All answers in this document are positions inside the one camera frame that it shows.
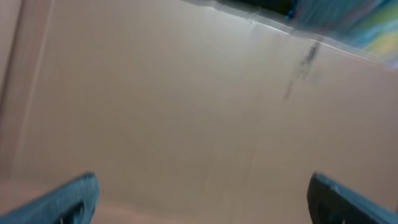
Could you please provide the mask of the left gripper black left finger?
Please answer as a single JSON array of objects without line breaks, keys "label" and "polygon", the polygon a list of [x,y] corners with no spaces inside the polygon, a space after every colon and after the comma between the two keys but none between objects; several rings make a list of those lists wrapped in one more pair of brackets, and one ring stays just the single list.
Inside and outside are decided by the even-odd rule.
[{"label": "left gripper black left finger", "polygon": [[1,215],[3,224],[89,224],[99,198],[98,178],[84,173]]}]

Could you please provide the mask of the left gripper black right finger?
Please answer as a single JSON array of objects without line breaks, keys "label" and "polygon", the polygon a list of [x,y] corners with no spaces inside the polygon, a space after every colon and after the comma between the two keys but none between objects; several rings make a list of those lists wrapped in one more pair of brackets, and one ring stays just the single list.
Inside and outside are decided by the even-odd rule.
[{"label": "left gripper black right finger", "polygon": [[397,224],[397,214],[321,174],[313,173],[307,202],[316,224]]}]

